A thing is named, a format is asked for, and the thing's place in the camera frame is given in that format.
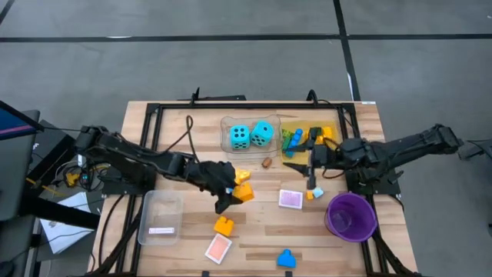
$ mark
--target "screen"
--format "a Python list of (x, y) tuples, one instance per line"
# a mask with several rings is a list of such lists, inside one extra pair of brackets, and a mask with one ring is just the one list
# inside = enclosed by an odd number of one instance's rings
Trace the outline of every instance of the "screen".
[(29, 135), (34, 132), (36, 132), (35, 127), (0, 108), (0, 139)]

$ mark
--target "small brown object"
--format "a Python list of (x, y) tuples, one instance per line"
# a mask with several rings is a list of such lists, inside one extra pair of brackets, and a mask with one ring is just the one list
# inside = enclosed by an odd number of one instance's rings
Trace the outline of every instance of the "small brown object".
[(272, 159), (267, 157), (263, 160), (261, 166), (263, 166), (264, 169), (268, 169), (272, 162), (273, 162)]

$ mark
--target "clear plastic bin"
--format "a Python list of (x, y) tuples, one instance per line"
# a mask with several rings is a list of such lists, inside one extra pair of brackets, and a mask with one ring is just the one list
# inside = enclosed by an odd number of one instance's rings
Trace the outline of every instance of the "clear plastic bin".
[[(274, 128), (274, 137), (270, 143), (263, 147), (251, 143), (247, 149), (233, 149), (231, 146), (231, 128), (235, 125), (246, 125), (251, 133), (256, 123), (260, 120), (270, 123)], [(228, 159), (273, 158), (278, 155), (278, 151), (282, 146), (281, 139), (280, 119), (276, 115), (269, 115), (264, 118), (232, 118), (226, 116), (221, 120), (221, 148), (222, 151), (226, 152)]]
[(138, 242), (141, 245), (173, 245), (179, 239), (183, 198), (179, 192), (147, 192), (141, 214)]

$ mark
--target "concrete floor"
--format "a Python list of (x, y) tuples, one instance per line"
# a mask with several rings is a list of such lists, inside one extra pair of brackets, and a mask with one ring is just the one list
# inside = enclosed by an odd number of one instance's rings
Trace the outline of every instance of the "concrete floor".
[[(0, 0), (0, 5), (7, 1)], [(492, 33), (487, 0), (342, 0), (347, 33)], [(0, 37), (338, 33), (330, 0), (16, 0)], [(376, 101), (387, 139), (436, 122), (463, 139), (492, 137), (492, 40), (350, 41), (362, 100)], [(119, 130), (129, 100), (244, 94), (250, 100), (350, 100), (341, 43), (0, 43), (0, 97), (60, 127)], [(420, 272), (490, 276), (492, 171), (477, 157), (403, 167), (405, 216)], [(81, 275), (93, 238), (52, 262)]]

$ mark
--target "blue toy brick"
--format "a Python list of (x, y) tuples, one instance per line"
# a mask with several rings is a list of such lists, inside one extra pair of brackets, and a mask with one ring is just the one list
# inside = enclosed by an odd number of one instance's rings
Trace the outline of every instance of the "blue toy brick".
[[(302, 138), (302, 129), (297, 129), (295, 130), (295, 133), (294, 135), (292, 136), (292, 139), (291, 139), (291, 144), (289, 145), (289, 148), (290, 147), (294, 147), (296, 145), (299, 144), (299, 142), (301, 141), (301, 138)], [(292, 158), (292, 156), (294, 155), (293, 152), (291, 151), (287, 151), (285, 152), (285, 155), (288, 157), (288, 158)]]
[(234, 125), (231, 127), (231, 147), (233, 149), (247, 149), (249, 142), (249, 128), (246, 125)]
[(284, 252), (278, 256), (277, 265), (295, 268), (295, 257), (291, 254), (291, 250), (285, 249)]
[(319, 198), (320, 196), (323, 195), (323, 189), (321, 189), (320, 187), (317, 187), (313, 190), (313, 195), (315, 198)]
[(251, 131), (251, 142), (258, 146), (266, 146), (274, 137), (274, 126), (260, 120)]

